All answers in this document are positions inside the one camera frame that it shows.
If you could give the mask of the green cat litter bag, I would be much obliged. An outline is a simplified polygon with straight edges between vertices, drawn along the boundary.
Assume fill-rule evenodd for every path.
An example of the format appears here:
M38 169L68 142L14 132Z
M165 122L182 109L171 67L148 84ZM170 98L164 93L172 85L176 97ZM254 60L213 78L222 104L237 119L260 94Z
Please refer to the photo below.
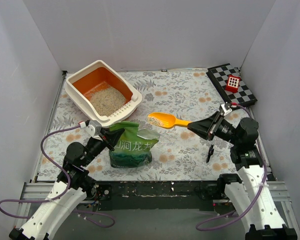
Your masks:
M160 139L157 131L139 128L138 123L130 121L117 122L109 129L112 132L124 130L114 151L109 152L111 167L138 168L152 162L151 149Z

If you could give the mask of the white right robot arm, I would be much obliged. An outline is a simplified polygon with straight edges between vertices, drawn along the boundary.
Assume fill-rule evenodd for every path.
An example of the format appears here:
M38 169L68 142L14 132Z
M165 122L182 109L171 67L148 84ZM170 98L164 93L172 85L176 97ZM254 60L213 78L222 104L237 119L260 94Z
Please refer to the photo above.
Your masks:
M287 226L279 214L267 186L267 167L256 145L259 124L250 117L233 127L220 112L191 122L187 129L205 140L218 137L232 144L230 158L237 172L221 174L216 192L232 202L245 229L246 240L296 240L294 228Z

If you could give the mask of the yellow plastic litter scoop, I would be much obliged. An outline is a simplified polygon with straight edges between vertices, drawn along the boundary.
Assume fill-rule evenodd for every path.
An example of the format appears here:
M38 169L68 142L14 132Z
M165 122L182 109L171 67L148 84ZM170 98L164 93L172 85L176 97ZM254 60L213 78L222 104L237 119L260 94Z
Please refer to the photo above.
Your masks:
M165 129L171 129L176 126L187 127L191 123L191 121L181 120L172 114L164 112L152 112L147 116L147 120L150 124Z

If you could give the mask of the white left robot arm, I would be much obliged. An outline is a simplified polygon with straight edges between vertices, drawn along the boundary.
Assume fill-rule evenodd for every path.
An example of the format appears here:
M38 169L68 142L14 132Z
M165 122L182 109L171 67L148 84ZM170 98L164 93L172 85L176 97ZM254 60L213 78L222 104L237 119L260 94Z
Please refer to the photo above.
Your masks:
M52 189L36 212L19 229L9 233L12 240L51 240L66 218L83 200L96 196L96 182L85 169L104 149L114 150L124 129L101 128L98 138L86 145L71 143L63 159L62 170Z

